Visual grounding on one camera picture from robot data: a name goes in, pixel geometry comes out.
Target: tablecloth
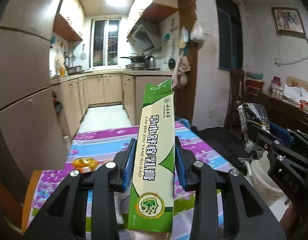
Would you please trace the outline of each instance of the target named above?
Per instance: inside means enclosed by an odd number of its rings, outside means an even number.
[[[138,126],[78,133],[72,141],[70,151],[63,170],[44,170],[37,184],[29,215],[28,225],[33,220],[44,202],[52,194],[59,183],[73,169],[71,162],[79,157],[92,157],[101,164],[113,160],[115,154],[126,150],[131,138],[137,138]],[[186,128],[175,122],[175,135],[179,137],[184,149],[192,151],[196,159],[209,164],[213,169],[228,172],[233,166],[209,145]],[[185,192],[179,184],[177,174],[174,179],[174,217],[172,240],[189,239],[194,206],[194,192]],[[217,194],[219,225],[223,224],[221,194]],[[90,239],[92,191],[88,195],[86,212],[86,239]],[[129,196],[123,198],[121,211],[127,220]],[[126,231],[120,231],[120,239],[128,239]]]

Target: framed picture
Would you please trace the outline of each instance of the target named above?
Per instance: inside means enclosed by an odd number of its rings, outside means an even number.
[[[278,35],[288,35],[306,39],[303,22],[298,9],[272,7]]]

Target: screw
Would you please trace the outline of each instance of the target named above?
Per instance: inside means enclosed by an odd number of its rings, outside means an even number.
[[[76,176],[78,176],[79,171],[78,171],[78,170],[72,170],[69,174],[70,174],[72,177],[76,177]]]
[[[239,175],[239,171],[237,169],[232,169],[230,171],[230,174],[232,174],[233,176],[237,177]]]
[[[115,162],[108,162],[105,164],[105,166],[109,169],[112,169],[116,166],[116,163]]]
[[[194,162],[194,166],[196,166],[196,167],[203,167],[203,165],[204,165],[204,163],[202,162],[202,161],[195,161]]]

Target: brand logo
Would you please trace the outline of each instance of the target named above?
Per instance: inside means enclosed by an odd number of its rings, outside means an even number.
[[[135,208],[142,217],[159,218],[165,211],[165,204],[159,195],[148,192],[138,198]]]

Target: green container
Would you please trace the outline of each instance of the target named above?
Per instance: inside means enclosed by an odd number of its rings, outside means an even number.
[[[146,84],[140,120],[128,229],[171,232],[174,205],[174,101],[172,80]]]

